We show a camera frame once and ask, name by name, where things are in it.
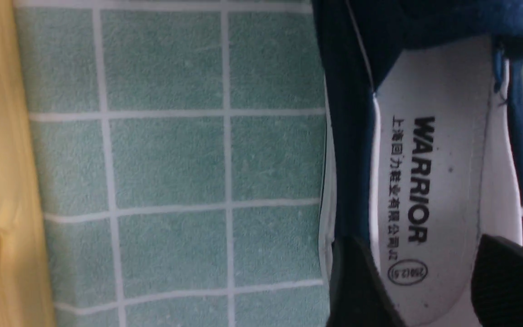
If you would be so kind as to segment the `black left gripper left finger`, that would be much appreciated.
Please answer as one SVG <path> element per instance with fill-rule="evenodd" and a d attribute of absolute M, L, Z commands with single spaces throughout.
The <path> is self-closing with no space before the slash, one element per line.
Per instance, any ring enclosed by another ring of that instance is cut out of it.
<path fill-rule="evenodd" d="M 328 327 L 404 327 L 361 240 L 335 240 Z"/>

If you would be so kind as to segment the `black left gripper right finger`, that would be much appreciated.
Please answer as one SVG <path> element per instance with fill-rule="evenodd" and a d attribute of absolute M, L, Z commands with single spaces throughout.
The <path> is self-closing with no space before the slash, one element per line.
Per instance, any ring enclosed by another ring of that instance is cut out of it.
<path fill-rule="evenodd" d="M 471 279 L 471 302 L 483 327 L 523 327 L 523 247 L 482 235 Z"/>

